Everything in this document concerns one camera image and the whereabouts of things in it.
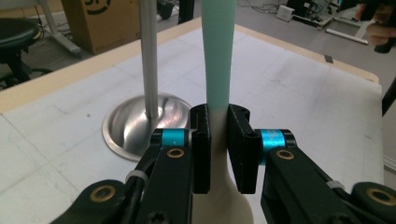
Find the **cardboard box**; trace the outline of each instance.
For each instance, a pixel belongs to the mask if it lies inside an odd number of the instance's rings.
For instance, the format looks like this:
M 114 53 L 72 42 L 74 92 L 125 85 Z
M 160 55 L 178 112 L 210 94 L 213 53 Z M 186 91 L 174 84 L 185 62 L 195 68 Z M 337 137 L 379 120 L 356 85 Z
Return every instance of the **cardboard box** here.
M 73 42 L 99 54 L 140 38 L 138 0 L 62 0 Z

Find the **stainless steel stand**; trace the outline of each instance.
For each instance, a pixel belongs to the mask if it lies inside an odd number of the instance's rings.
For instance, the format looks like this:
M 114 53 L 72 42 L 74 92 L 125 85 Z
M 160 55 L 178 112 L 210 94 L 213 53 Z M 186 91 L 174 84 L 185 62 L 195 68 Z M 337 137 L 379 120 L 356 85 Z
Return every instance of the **stainless steel stand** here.
M 107 114 L 103 136 L 118 155 L 139 161 L 155 128 L 186 128 L 190 106 L 172 95 L 158 95 L 156 0 L 140 1 L 140 29 L 145 95 L 132 98 Z

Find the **metal pole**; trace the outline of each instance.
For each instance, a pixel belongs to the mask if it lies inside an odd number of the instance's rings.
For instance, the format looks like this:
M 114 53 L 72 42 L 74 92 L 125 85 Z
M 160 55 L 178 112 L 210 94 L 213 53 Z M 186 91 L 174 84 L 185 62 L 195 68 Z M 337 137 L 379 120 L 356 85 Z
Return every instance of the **metal pole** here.
M 158 118 L 157 1 L 140 0 L 140 32 L 146 116 Z

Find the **gray floor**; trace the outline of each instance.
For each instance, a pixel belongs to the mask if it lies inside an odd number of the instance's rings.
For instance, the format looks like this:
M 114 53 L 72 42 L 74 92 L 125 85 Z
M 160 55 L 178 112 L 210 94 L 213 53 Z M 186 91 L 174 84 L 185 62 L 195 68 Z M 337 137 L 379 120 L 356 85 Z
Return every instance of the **gray floor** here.
M 262 6 L 263 3 L 278 4 L 277 0 L 238 0 L 241 5 L 251 4 Z M 201 15 L 200 0 L 195 0 L 194 17 Z M 59 29 L 67 28 L 63 13 L 54 15 Z M 257 32 L 287 41 L 293 45 L 312 50 L 323 55 L 330 55 L 335 60 L 351 64 L 361 69 L 376 74 L 383 87 L 383 93 L 389 88 L 395 77 L 396 52 L 389 54 L 377 54 L 373 46 L 365 46 L 335 35 L 329 35 L 325 29 L 319 30 L 315 27 L 297 22 L 282 21 L 276 15 L 260 13 L 251 7 L 236 6 L 236 23 Z M 177 25 L 177 16 L 168 21 L 158 22 L 157 30 L 162 31 Z M 354 35 L 358 28 L 342 24 L 338 21 L 330 22 L 325 28 L 342 31 Z M 50 38 L 43 38 L 30 47 L 28 54 L 23 54 L 23 60 L 33 67 L 45 67 L 58 70 L 73 63 L 90 58 L 92 55 L 86 51 L 82 52 L 81 59 L 68 53 Z M 9 73 L 6 66 L 0 65 L 0 76 Z M 393 137 L 396 130 L 396 105 L 392 107 L 383 119 L 384 154 L 396 161 L 396 139 Z M 396 189 L 396 175 L 385 173 L 386 185 Z

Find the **black stool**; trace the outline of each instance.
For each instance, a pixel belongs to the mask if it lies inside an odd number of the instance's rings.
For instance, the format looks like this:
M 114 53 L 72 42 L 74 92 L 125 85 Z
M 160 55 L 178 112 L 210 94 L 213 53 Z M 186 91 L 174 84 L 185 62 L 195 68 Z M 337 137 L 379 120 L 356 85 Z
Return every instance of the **black stool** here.
M 48 69 L 32 69 L 21 60 L 21 52 L 27 52 L 41 36 L 37 25 L 20 19 L 0 19 L 0 63 L 8 64 L 12 71 L 11 77 L 4 77 L 7 86 L 13 86 L 13 77 L 18 83 L 30 80 L 34 71 L 49 73 Z

